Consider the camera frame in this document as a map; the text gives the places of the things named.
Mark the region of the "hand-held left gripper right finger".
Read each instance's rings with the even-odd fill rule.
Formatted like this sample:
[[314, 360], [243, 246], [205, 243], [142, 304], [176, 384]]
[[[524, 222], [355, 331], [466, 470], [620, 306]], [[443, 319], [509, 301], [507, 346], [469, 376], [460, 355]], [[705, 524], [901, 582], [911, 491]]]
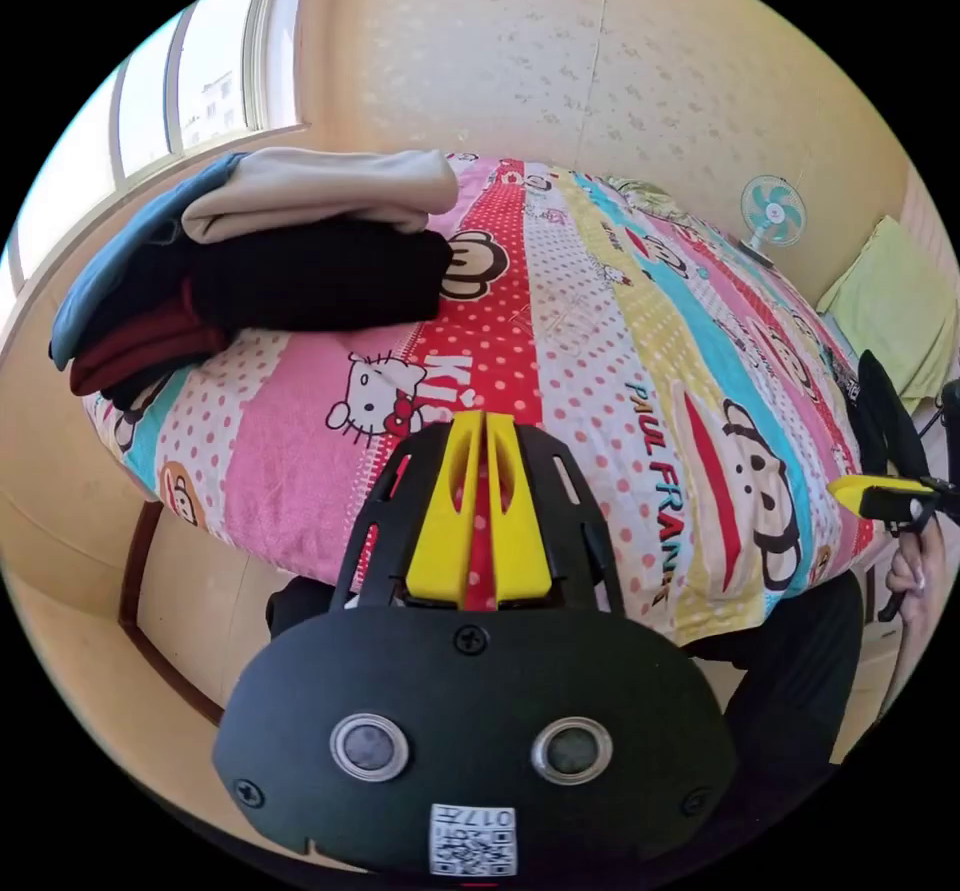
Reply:
[[485, 418], [488, 532], [495, 601], [544, 601], [553, 587], [542, 522], [570, 501], [550, 436], [505, 413]]

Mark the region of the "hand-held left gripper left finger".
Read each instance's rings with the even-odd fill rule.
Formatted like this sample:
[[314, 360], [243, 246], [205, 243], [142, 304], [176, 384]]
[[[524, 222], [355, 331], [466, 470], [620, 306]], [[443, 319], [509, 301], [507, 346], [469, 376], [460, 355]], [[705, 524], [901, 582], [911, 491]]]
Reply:
[[463, 601], [475, 530], [475, 510], [484, 413], [456, 414], [446, 440], [406, 588], [415, 601]]

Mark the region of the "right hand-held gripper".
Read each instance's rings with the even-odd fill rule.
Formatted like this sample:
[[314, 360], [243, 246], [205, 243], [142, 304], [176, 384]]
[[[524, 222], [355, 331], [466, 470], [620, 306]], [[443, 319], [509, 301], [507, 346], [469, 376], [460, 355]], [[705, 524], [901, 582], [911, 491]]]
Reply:
[[864, 351], [858, 362], [857, 410], [873, 444], [863, 475], [831, 481], [827, 489], [845, 509], [891, 529], [920, 531], [933, 514], [959, 523], [959, 380], [940, 393], [940, 423], [947, 436], [948, 478], [933, 476], [918, 432], [878, 358]]

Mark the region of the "person's right hand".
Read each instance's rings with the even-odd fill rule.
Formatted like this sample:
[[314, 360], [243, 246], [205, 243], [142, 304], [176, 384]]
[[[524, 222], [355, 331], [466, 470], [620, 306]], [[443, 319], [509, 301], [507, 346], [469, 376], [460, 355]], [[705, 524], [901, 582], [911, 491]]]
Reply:
[[937, 518], [930, 518], [920, 532], [904, 531], [899, 535], [886, 584], [892, 596], [902, 599], [899, 615], [905, 631], [919, 634], [938, 623], [946, 604], [950, 575]]

